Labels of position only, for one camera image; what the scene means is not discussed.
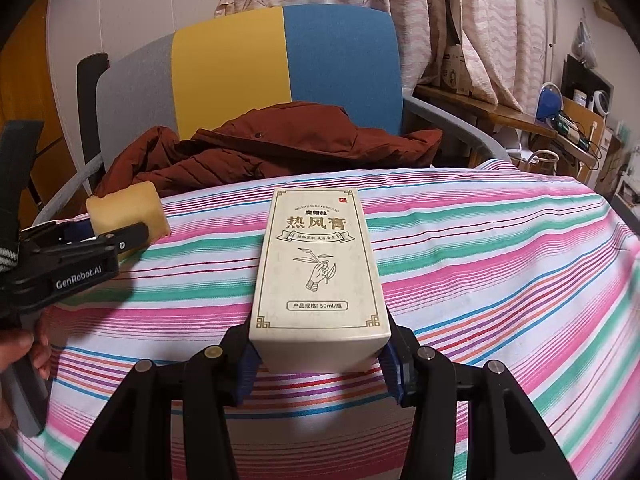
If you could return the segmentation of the person's left hand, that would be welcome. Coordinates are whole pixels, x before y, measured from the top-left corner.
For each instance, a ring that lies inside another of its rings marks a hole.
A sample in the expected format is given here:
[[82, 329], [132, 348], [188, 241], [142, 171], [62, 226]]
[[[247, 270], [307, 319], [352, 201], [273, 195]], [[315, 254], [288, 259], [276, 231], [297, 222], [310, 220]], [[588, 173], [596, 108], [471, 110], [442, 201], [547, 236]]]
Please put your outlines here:
[[25, 354], [1, 374], [2, 398], [25, 437], [37, 437], [46, 426], [51, 382], [43, 379]]

